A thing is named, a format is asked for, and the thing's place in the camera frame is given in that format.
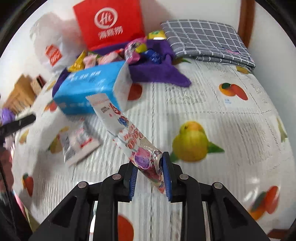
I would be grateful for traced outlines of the person's left hand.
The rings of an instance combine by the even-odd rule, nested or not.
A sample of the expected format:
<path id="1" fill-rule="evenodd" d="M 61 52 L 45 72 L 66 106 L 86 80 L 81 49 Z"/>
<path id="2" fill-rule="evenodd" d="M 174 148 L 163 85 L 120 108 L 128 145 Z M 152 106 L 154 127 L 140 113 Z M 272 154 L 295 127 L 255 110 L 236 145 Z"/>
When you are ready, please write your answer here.
<path id="1" fill-rule="evenodd" d="M 12 158 L 11 152 L 3 147 L 1 144 L 1 164 L 4 171 L 5 179 L 7 188 L 5 188 L 3 178 L 1 176 L 1 201 L 8 205 L 8 193 L 11 193 L 13 184 L 14 184 L 14 177 L 12 173 Z"/>

